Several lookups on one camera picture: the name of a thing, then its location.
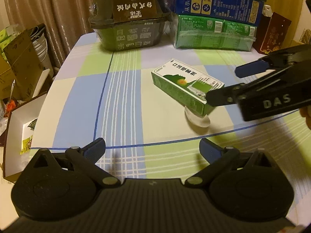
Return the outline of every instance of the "green and white box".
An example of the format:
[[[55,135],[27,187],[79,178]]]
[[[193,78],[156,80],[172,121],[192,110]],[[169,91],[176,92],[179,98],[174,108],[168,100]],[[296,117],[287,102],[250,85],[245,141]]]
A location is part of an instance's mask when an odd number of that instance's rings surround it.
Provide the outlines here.
[[[214,109],[206,103],[206,93],[224,86],[221,81],[175,59],[151,74],[157,87],[200,116],[208,115]]]

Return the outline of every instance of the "table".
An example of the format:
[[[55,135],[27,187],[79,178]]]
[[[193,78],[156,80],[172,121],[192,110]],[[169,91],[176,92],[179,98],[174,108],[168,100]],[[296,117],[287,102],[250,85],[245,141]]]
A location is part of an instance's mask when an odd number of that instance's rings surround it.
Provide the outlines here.
[[[63,151],[103,137],[107,150],[97,165],[114,176],[181,178],[208,165],[199,154],[201,138],[241,151],[265,148],[287,175],[295,190],[289,217],[309,223],[303,213],[311,203],[311,132],[299,112],[244,122],[236,105],[217,107],[211,126],[189,123],[184,108],[153,85],[151,71],[171,58],[180,60],[224,82],[239,79],[236,66],[261,57],[255,50],[176,50],[164,36],[153,48],[123,52],[102,49],[95,33],[76,43],[47,95],[32,147]]]

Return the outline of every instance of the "wall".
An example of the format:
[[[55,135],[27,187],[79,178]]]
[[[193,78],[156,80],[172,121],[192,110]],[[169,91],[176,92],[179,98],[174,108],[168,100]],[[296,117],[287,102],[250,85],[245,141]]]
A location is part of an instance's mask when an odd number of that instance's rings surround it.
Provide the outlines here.
[[[294,36],[295,41],[299,41],[305,29],[311,29],[311,13],[305,3],[302,4],[301,14],[297,25],[296,33]]]
[[[7,11],[5,9],[4,0],[0,0],[0,30],[9,26],[9,18],[7,17]]]

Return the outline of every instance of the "yellow curtain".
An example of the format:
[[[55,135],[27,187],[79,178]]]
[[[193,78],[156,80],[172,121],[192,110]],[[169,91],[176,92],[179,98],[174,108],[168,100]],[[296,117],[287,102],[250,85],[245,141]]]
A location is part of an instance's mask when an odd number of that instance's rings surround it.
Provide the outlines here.
[[[285,41],[283,43],[283,48],[287,48],[291,45],[294,38],[297,25],[299,22],[299,17],[301,13],[302,3],[304,0],[267,0],[266,4],[270,5],[273,12],[276,12],[283,17],[291,20],[292,23],[287,32]]]
[[[44,23],[53,63],[60,67],[83,34],[92,31],[88,22],[92,0],[4,0],[10,24],[30,29]]]

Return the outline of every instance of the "black plastic container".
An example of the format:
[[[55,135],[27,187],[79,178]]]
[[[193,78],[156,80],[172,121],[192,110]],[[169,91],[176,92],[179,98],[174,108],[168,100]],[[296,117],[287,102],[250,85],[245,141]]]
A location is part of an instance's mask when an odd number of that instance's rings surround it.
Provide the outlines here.
[[[169,16],[164,0],[155,0],[156,13],[143,20],[116,23],[112,7],[113,0],[93,0],[93,13],[89,18],[105,49],[129,50],[153,46],[160,41]]]

